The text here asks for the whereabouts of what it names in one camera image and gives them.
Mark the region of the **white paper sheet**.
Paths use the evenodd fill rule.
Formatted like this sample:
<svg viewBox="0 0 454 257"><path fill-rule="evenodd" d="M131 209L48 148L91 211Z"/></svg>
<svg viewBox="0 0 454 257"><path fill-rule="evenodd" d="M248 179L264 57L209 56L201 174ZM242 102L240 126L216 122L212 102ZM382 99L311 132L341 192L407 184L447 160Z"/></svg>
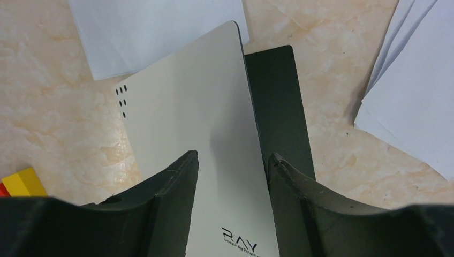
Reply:
<svg viewBox="0 0 454 257"><path fill-rule="evenodd" d="M249 42L239 0L75 0L69 6L94 80L140 71L231 20Z"/></svg>

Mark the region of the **grey black file folder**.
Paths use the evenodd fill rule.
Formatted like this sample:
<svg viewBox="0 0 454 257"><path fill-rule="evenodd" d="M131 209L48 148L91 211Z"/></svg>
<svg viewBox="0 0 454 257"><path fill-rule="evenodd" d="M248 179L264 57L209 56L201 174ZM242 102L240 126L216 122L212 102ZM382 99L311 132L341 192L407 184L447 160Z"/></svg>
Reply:
<svg viewBox="0 0 454 257"><path fill-rule="evenodd" d="M282 256L268 160L315 175L292 46L244 54L228 21L113 92L144 178L198 153L187 256Z"/></svg>

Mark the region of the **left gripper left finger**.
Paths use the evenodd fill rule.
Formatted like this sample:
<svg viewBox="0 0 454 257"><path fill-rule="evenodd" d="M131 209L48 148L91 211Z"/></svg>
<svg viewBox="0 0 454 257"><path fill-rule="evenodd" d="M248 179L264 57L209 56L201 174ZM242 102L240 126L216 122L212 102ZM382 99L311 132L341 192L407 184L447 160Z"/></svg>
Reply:
<svg viewBox="0 0 454 257"><path fill-rule="evenodd" d="M1 256L185 256L198 170L190 150L98 204L1 198Z"/></svg>

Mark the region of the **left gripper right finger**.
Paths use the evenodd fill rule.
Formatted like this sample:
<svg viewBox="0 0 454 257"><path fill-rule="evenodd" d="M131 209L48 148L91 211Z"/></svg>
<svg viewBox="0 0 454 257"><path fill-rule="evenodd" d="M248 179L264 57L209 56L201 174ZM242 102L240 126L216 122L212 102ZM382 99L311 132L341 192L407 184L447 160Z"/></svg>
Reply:
<svg viewBox="0 0 454 257"><path fill-rule="evenodd" d="M371 206L278 154L269 158L268 175L281 256L453 256L453 205Z"/></svg>

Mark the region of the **white paper stack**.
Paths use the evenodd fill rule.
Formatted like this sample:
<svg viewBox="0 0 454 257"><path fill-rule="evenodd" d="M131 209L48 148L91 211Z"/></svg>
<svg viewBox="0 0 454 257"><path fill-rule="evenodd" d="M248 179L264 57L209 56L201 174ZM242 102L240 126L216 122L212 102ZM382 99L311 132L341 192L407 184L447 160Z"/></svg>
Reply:
<svg viewBox="0 0 454 257"><path fill-rule="evenodd" d="M453 179L453 1L399 1L354 125Z"/></svg>

